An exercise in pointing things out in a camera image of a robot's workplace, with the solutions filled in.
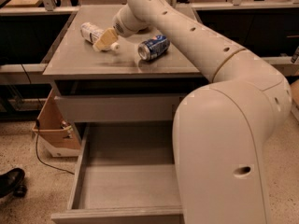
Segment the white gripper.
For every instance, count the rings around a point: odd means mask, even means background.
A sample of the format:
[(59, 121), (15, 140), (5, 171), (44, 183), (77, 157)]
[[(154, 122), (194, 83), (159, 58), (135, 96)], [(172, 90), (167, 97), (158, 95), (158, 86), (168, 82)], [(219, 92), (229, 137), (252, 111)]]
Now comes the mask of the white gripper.
[(129, 37), (149, 27), (147, 23), (134, 15), (128, 5), (122, 7), (113, 17), (112, 26), (115, 30), (107, 28), (93, 44), (94, 50), (117, 50), (119, 48), (118, 35)]

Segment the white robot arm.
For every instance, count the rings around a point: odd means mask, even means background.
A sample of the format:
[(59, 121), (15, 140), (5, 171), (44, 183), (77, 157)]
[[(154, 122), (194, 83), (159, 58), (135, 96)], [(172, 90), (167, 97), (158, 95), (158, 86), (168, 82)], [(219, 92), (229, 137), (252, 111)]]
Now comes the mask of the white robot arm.
[(181, 101), (173, 121), (185, 224), (270, 224), (263, 144), (290, 114), (290, 85), (272, 65), (174, 4), (127, 0), (113, 27), (122, 37), (157, 28), (209, 82)]

